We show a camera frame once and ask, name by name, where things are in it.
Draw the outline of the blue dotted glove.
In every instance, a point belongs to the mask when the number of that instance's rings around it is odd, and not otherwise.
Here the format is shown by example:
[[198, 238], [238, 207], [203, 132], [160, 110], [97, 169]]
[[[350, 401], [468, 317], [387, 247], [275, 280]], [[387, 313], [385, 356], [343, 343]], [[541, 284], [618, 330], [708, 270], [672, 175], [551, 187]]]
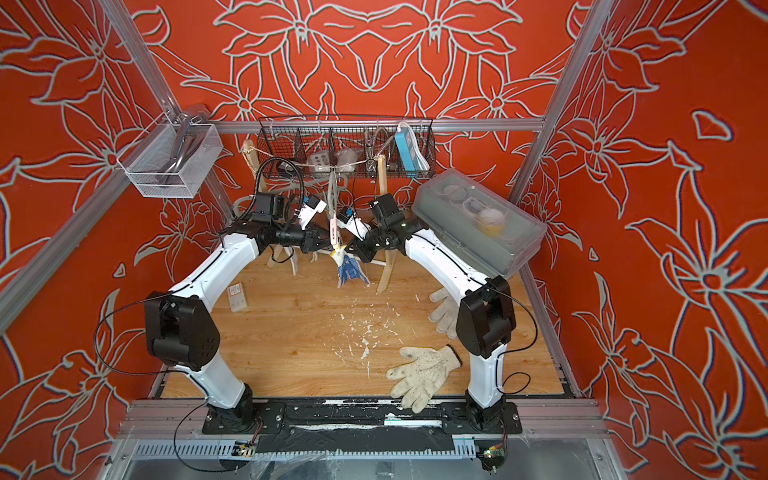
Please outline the blue dotted glove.
[[360, 262], [346, 250], [334, 250], [331, 257], [337, 264], [339, 288], [353, 280], [360, 280], [366, 286], [370, 284], [370, 280], [363, 272]]

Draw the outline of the grey clip hanger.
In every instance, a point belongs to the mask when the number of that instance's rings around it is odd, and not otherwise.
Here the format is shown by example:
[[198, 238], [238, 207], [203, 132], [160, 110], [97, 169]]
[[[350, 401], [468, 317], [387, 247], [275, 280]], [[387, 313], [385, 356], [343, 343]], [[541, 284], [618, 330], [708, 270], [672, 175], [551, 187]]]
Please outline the grey clip hanger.
[[334, 168], [331, 168], [329, 172], [329, 178], [328, 178], [328, 184], [327, 184], [327, 190], [326, 190], [326, 196], [325, 200], [327, 203], [328, 208], [328, 217], [329, 220], [337, 214], [338, 211], [338, 199], [339, 199], [339, 182], [336, 174], [336, 170]]

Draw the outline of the wooden drying rack stand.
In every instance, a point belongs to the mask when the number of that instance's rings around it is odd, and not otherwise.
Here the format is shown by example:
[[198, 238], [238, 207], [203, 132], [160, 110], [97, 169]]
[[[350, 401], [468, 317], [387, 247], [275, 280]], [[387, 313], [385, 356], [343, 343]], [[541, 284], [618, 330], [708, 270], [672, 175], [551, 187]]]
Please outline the wooden drying rack stand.
[[[380, 182], [379, 190], [382, 195], [386, 193], [386, 189], [387, 189], [387, 175], [384, 172], [386, 159], [383, 154], [383, 150], [384, 148], [381, 148], [377, 152], [377, 155], [374, 158], [374, 160], [377, 163], [377, 172], [379, 174], [379, 182]], [[240, 148], [240, 153], [243, 155], [246, 163], [248, 164], [249, 168], [254, 174], [254, 187], [255, 187], [256, 193], [260, 191], [260, 188], [263, 184], [263, 181], [261, 180], [258, 174], [259, 168], [266, 165], [266, 162], [261, 163], [259, 161], [257, 152], [258, 152], [258, 149], [256, 148], [254, 142], [249, 139], [246, 139]], [[378, 247], [381, 250], [386, 251], [384, 269], [382, 271], [381, 278], [379, 280], [378, 287], [377, 287], [377, 293], [381, 294], [387, 290], [390, 283], [392, 272], [394, 270], [395, 260], [397, 257], [396, 243], [398, 242], [398, 240], [396, 239], [396, 236], [393, 232], [384, 233], [383, 228], [380, 228], [380, 235], [378, 237], [378, 240], [379, 240]]]

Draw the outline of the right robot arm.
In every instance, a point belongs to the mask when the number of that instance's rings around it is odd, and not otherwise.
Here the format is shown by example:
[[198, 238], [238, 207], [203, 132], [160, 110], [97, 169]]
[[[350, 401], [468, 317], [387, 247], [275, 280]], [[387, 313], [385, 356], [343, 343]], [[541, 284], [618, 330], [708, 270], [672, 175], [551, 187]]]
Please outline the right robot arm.
[[[413, 215], [406, 215], [394, 203], [391, 194], [376, 197], [371, 202], [374, 225], [363, 221], [354, 210], [335, 214], [338, 227], [349, 231], [353, 239], [345, 252], [364, 263], [371, 262], [380, 251], [399, 251], [423, 267], [439, 282], [441, 290], [436, 300], [442, 301], [436, 310], [441, 316], [444, 333], [458, 338], [469, 353], [470, 381], [466, 390], [468, 407], [489, 422], [502, 414], [507, 395], [507, 379], [523, 375], [512, 372], [503, 377], [503, 365], [508, 357], [533, 347], [538, 340], [535, 316], [510, 293], [509, 282], [503, 276], [491, 277], [470, 266], [454, 253], [428, 224]], [[535, 328], [534, 339], [525, 347], [510, 349], [509, 343], [517, 327], [514, 306], [526, 310]], [[387, 378], [396, 381], [390, 391], [399, 399], [401, 408], [421, 413], [439, 393], [449, 375], [463, 365], [451, 345], [439, 349], [402, 347], [400, 355], [407, 363], [387, 371]]]

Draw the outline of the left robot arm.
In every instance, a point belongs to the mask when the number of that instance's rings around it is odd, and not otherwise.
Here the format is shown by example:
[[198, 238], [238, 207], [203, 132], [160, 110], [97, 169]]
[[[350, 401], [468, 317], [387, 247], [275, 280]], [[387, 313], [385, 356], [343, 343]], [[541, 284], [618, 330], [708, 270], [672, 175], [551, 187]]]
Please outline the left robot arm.
[[226, 430], [244, 431], [256, 413], [251, 388], [222, 357], [211, 312], [240, 272], [263, 253], [284, 249], [293, 260], [297, 251], [328, 247], [329, 232], [312, 222], [324, 206], [304, 193], [284, 198], [256, 190], [210, 256], [171, 291], [153, 292], [145, 302], [149, 354], [183, 373], [204, 395], [211, 418]]

